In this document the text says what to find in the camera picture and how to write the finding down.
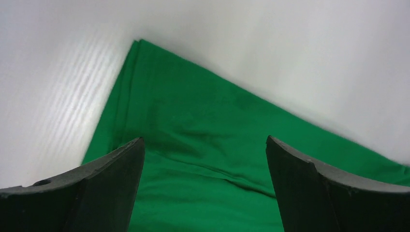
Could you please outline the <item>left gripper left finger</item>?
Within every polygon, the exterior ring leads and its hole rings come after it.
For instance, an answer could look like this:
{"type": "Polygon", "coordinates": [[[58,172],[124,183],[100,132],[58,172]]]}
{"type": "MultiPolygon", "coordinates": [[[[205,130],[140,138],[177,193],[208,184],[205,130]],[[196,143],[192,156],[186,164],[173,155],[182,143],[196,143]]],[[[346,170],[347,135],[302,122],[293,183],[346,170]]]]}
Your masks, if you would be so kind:
{"type": "Polygon", "coordinates": [[[145,159],[136,138],[65,173],[0,191],[3,232],[125,232],[145,159]]]}

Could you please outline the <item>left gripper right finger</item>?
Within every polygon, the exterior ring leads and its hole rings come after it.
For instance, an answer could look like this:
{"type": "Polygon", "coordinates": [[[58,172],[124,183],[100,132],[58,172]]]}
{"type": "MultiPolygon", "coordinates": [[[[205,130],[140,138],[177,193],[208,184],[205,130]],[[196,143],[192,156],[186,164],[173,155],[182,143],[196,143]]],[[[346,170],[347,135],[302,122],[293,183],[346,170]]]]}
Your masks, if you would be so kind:
{"type": "Polygon", "coordinates": [[[286,232],[409,231],[409,187],[351,174],[272,136],[265,151],[286,232]]]}

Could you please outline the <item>green t-shirt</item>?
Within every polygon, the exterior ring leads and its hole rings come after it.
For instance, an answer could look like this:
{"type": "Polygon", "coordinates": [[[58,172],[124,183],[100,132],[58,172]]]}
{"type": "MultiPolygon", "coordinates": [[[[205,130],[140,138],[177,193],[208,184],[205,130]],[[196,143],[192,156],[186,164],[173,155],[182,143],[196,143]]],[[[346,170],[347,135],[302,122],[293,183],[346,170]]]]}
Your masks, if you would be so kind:
{"type": "Polygon", "coordinates": [[[132,43],[83,161],[144,139],[131,232],[281,232],[269,135],[345,171],[410,184],[409,167],[145,40],[132,43]]]}

